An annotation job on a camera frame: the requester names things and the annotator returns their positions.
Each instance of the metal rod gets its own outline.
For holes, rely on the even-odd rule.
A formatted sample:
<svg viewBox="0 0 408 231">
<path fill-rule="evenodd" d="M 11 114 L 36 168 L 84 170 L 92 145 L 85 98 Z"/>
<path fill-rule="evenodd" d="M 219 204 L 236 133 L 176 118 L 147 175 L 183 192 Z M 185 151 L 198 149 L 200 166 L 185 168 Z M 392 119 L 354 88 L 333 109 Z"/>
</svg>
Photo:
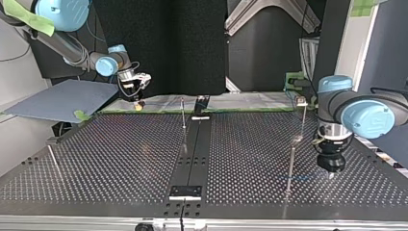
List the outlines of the metal rod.
<svg viewBox="0 0 408 231">
<path fill-rule="evenodd" d="M 288 174 L 288 186 L 286 188 L 286 193 L 291 193 L 291 183 L 292 183 L 292 176 L 293 176 L 293 164 L 294 164 L 294 152 L 296 148 L 293 146 L 291 148 L 291 159 L 289 161 L 289 174 Z"/>
<path fill-rule="evenodd" d="M 54 151 L 52 150 L 51 145 L 47 145 L 47 147 L 48 147 L 48 150 L 50 151 L 50 154 L 51 154 L 52 160 L 54 161 L 54 164 L 57 166 L 58 162 L 57 162 L 57 159 L 55 158 Z"/>
<path fill-rule="evenodd" d="M 301 133 L 300 133 L 300 137 L 301 137 L 302 139 L 303 139 L 303 131 L 304 131 L 304 128 L 305 128 L 306 112 L 307 112 L 307 106 L 305 106 L 305 107 L 304 107 L 304 110 L 303 110 L 302 130 L 301 130 Z"/>
<path fill-rule="evenodd" d="M 185 113 L 184 113 L 184 98 L 182 97 L 181 98 L 181 114 L 182 114 L 182 116 L 183 116 L 183 128 L 184 129 L 186 129 L 186 115 L 185 115 Z"/>
</svg>

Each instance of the black backdrop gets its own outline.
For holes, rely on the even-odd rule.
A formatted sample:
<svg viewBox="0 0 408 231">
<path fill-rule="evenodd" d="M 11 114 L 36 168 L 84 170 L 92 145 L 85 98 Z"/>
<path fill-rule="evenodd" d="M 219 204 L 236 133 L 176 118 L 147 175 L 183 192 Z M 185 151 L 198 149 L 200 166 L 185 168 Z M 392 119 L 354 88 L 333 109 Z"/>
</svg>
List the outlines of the black backdrop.
<svg viewBox="0 0 408 231">
<path fill-rule="evenodd" d="M 226 1 L 93 2 L 108 46 L 124 44 L 152 75 L 146 96 L 225 92 Z"/>
</svg>

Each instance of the gray panel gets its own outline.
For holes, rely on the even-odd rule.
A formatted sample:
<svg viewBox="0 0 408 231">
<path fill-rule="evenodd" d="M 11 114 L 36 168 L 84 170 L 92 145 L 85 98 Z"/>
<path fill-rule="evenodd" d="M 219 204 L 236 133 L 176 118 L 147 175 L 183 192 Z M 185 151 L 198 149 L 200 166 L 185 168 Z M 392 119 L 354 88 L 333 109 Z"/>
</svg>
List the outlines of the gray panel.
<svg viewBox="0 0 408 231">
<path fill-rule="evenodd" d="M 80 123 L 75 111 L 92 115 L 117 93 L 117 86 L 66 80 L 43 90 L 5 111 L 7 114 Z"/>
<path fill-rule="evenodd" d="M 408 1 L 392 0 L 380 4 L 372 30 L 359 92 L 369 93 L 371 87 L 404 90 L 408 65 Z M 408 167 L 408 125 L 394 128 L 386 136 L 372 142 Z"/>
<path fill-rule="evenodd" d="M 311 145 L 316 121 L 308 115 L 286 197 L 290 143 L 300 121 L 289 113 L 213 115 L 200 217 L 408 220 L 408 179 L 359 142 L 344 154 L 346 170 L 327 179 Z"/>
<path fill-rule="evenodd" d="M 162 217 L 181 115 L 102 115 L 0 181 L 0 213 Z"/>
</svg>

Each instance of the cable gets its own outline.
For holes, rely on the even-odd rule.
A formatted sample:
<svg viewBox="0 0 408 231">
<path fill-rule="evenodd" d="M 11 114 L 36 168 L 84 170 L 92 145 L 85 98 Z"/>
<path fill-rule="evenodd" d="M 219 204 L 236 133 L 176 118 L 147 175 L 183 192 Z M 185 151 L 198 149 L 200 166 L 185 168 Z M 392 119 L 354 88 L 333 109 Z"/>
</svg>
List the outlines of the cable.
<svg viewBox="0 0 408 231">
<path fill-rule="evenodd" d="M 88 19 L 87 19 L 87 29 L 88 29 L 88 32 L 90 33 L 90 35 L 93 36 L 94 39 L 98 39 L 98 40 L 100 40 L 100 41 L 106 42 L 104 39 L 102 39 L 102 38 L 96 36 L 96 35 L 93 33 L 93 31 L 92 31 L 92 30 L 90 29 L 90 27 L 89 27 Z"/>
<path fill-rule="evenodd" d="M 88 29 L 90 35 L 93 36 L 95 39 L 98 39 L 98 40 L 100 40 L 100 41 L 106 42 L 104 39 L 102 39 L 102 38 L 96 36 L 96 35 L 90 30 L 88 20 L 87 20 L 87 29 Z"/>
<path fill-rule="evenodd" d="M 303 26 L 305 24 L 306 13 L 307 13 L 307 11 L 309 9 L 309 3 L 307 1 L 305 1 L 305 2 L 306 2 L 306 7 L 305 7 L 305 11 L 303 12 L 303 16 L 302 16 L 302 24 L 300 25 L 300 30 L 301 30 L 301 33 L 300 33 L 300 54 L 302 55 L 303 62 L 305 63 L 306 78 L 310 82 L 310 86 L 312 87 L 312 90 L 313 90 L 313 92 L 315 94 L 315 97 L 318 97 L 318 92 L 316 91 L 315 87 L 313 86 L 313 82 L 312 82 L 312 80 L 311 80 L 311 78 L 309 76 L 309 73 L 307 71 L 306 58 L 305 58 L 305 54 L 303 52 Z"/>
<path fill-rule="evenodd" d="M 87 72 L 89 72 L 90 71 L 90 58 L 89 58 L 88 49 L 77 38 L 75 38 L 72 35 L 69 35 L 69 36 L 72 39 L 74 39 L 81 46 L 81 49 L 82 49 L 81 59 L 77 62 L 72 62 L 72 61 L 69 61 L 69 62 L 71 63 L 71 65 L 79 65 L 83 62 L 86 62 L 86 69 L 87 69 Z"/>
<path fill-rule="evenodd" d="M 27 50 L 26 50 L 22 55 L 16 56 L 16 57 L 14 57 L 14 58 L 6 59 L 6 60 L 0 60 L 0 63 L 2 63 L 2 62 L 14 61 L 14 60 L 18 60 L 18 59 L 20 59 L 20 58 L 23 58 L 23 57 L 24 57 L 25 55 L 27 55 L 27 53 L 30 51 L 30 48 L 31 48 L 31 46 L 28 45 Z"/>
<path fill-rule="evenodd" d="M 394 92 L 394 93 L 400 93 L 400 94 L 408 95 L 408 91 L 390 90 L 390 89 L 383 89 L 383 88 L 370 88 L 371 93 L 377 93 L 377 92 L 375 92 L 376 90 L 382 90 L 382 91 L 388 91 L 388 92 Z"/>
<path fill-rule="evenodd" d="M 139 86 L 138 90 L 136 90 L 135 93 L 133 93 L 133 94 L 127 94 L 127 93 L 125 92 L 125 90 L 123 89 L 122 85 L 120 84 L 120 81 L 117 81 L 117 84 L 119 85 L 120 91 L 122 91 L 122 93 L 123 93 L 126 97 L 128 97 L 128 98 L 131 98 L 131 97 L 136 96 L 136 95 L 139 93 L 139 91 L 141 90 L 141 86 Z"/>
<path fill-rule="evenodd" d="M 313 140 L 316 138 L 316 135 L 317 135 L 317 134 L 318 134 L 318 129 L 316 129 L 316 130 L 315 130 L 315 133 L 313 134 Z M 350 140 L 349 140 L 348 143 L 345 145 L 345 147 L 343 147 L 338 153 L 331 154 L 331 155 L 327 155 L 327 154 L 325 154 L 325 153 L 322 153 L 320 150 L 318 150 L 318 145 L 313 145 L 313 144 L 312 144 L 312 146 L 313 146 L 313 148 L 315 149 L 315 151 L 316 151 L 320 156 L 332 157 L 333 155 L 341 155 L 343 152 L 345 152 L 345 151 L 351 146 L 351 143 L 353 142 L 354 137 L 355 137 L 355 135 L 354 135 L 354 133 L 352 133 L 351 136 L 350 136 Z"/>
<path fill-rule="evenodd" d="M 14 118 L 16 118 L 16 117 L 17 117 L 17 115 L 13 115 L 12 117 L 6 118 L 6 119 L 4 119 L 4 120 L 0 120 L 0 124 L 5 123 L 5 122 L 7 122 L 7 121 L 9 121 L 9 120 L 12 120 L 12 119 L 14 119 Z"/>
</svg>

